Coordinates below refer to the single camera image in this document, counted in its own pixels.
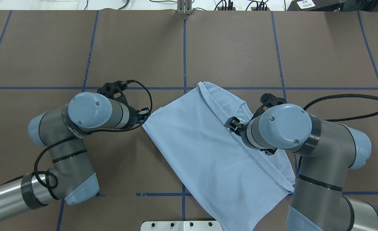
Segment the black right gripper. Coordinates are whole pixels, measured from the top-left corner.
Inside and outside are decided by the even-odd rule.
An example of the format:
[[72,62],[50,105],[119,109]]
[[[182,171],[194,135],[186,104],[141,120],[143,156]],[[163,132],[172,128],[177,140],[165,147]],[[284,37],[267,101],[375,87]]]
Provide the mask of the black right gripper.
[[259,121],[251,120],[243,124],[243,120],[238,117],[229,117],[224,124],[231,133],[240,135],[244,144],[252,149],[262,151],[265,155],[274,155],[277,148],[270,145],[262,136],[259,130]]

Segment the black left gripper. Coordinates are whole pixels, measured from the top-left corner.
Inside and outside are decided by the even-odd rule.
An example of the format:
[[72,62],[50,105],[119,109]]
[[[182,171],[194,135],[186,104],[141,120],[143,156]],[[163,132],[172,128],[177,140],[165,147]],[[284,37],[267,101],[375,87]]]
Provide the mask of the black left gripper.
[[151,115],[151,109],[145,107],[141,110],[136,110],[132,106],[128,106],[129,110],[129,120],[128,128],[132,128],[137,124],[142,124],[144,117],[149,117]]

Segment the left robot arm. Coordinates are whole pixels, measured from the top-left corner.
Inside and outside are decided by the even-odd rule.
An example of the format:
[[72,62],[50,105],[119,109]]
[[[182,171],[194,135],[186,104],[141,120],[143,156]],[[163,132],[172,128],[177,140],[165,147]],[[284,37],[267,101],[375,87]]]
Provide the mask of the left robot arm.
[[152,106],[136,110],[125,96],[113,99],[82,92],[61,108],[33,118],[30,138],[44,150],[33,170],[0,185],[0,222],[64,199],[82,203],[99,191],[84,138],[98,132],[127,132],[140,127]]

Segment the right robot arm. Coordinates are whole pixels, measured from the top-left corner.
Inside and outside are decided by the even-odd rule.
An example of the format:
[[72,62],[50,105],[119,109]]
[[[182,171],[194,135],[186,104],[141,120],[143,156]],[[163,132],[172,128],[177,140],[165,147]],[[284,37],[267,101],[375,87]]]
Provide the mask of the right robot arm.
[[378,231],[378,205],[343,196],[347,172],[370,157],[369,137],[344,124],[319,119],[295,104],[280,104],[246,123],[225,127],[253,149],[283,149],[302,157],[286,228],[289,231]]

